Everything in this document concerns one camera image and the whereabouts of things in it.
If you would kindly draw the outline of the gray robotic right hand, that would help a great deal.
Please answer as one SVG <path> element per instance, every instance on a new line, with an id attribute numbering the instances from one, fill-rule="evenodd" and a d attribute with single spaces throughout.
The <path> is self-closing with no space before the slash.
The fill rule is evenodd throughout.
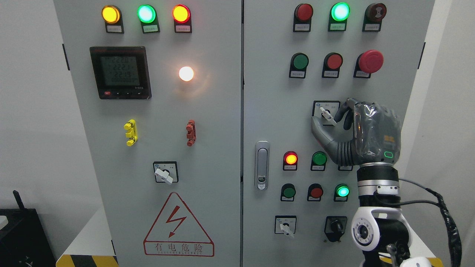
<path id="1" fill-rule="evenodd" d="M 311 117 L 311 132 L 338 166 L 355 166 L 374 162 L 394 165 L 402 147 L 402 123 L 394 110 L 378 103 L 348 98 L 334 115 L 342 120 L 343 129 L 353 128 L 353 138 L 337 141 L 322 124 L 321 118 Z"/>

